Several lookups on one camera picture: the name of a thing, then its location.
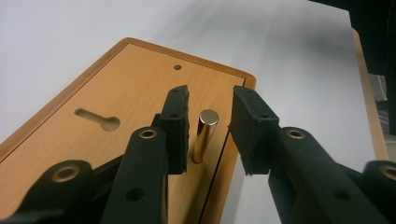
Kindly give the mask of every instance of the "wooden board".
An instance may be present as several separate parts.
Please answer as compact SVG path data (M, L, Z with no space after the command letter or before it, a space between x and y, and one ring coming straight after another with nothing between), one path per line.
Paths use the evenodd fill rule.
M367 71L366 61L364 61L363 50L361 48L361 39L358 32L353 32L356 56L358 58L359 71L361 73L361 86L363 87L364 102L366 103L367 118L369 120L370 132L373 138L375 158L379 161L388 161L389 154L385 144L384 134L382 133L379 122L378 111L376 110L375 99L372 86L370 83L369 73Z
M10 216L26 191L51 165L88 161L93 168L121 155L131 133L161 113L167 92L188 85L188 172L169 178L169 222L219 222L237 157L228 136L233 86L254 88L255 78L140 40L125 38L49 102L0 146L0 218ZM120 120L109 132L76 111ZM204 162L191 162L198 115L219 114Z

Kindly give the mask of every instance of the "keyhole slot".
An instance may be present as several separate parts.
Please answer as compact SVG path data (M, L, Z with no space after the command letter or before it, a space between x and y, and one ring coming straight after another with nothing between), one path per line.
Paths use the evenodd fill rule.
M120 120L118 118L104 118L83 108L75 110L75 115L99 124L106 132L116 131L120 127Z

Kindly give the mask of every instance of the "small hole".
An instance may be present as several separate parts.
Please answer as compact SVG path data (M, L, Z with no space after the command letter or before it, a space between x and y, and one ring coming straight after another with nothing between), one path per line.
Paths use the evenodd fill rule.
M292 137L294 139L303 139L303 138L305 138L305 134L300 132L300 131L297 131L297 130L287 130L286 134L289 137Z
M59 168L53 175L52 180L56 183L63 183L73 179L79 173L79 168L75 164L70 164L65 167Z
M142 131L139 134L139 136L141 138L150 139L150 138L153 138L153 137L157 136L157 132L155 132L154 130L148 129L148 130Z
M65 177L68 177L68 176L70 176L71 174L73 174L73 172L74 172L73 169L68 168L68 169L65 169L65 170L62 170L61 172L59 172L58 176L59 176L60 178L65 178Z
M152 131L143 132L143 136L145 136L145 137L151 137L152 135L154 135L154 132L152 132Z
M390 165L382 165L380 169L381 169L381 173L384 176L396 180L396 167Z
M143 196L145 195L145 191L143 191L141 188L134 188L128 190L126 193L125 197L131 202L139 201Z
M342 200L342 201L349 201L350 200L349 194L346 193L342 189L334 189L332 191L332 196L334 196L334 198Z

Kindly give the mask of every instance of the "brass cylinder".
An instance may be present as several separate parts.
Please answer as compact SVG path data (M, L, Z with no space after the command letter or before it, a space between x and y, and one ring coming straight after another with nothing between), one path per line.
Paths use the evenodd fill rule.
M209 144L218 122L219 115L213 110L204 110L199 115L197 139L192 155L193 162L201 163L203 161L207 145Z

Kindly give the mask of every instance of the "white table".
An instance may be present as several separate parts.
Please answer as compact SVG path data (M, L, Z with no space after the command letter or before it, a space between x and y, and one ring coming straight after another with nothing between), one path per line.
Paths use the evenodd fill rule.
M126 36L246 71L281 126L338 162L375 159L346 11L305 0L1 1L0 141ZM237 163L223 223L277 223L267 176Z

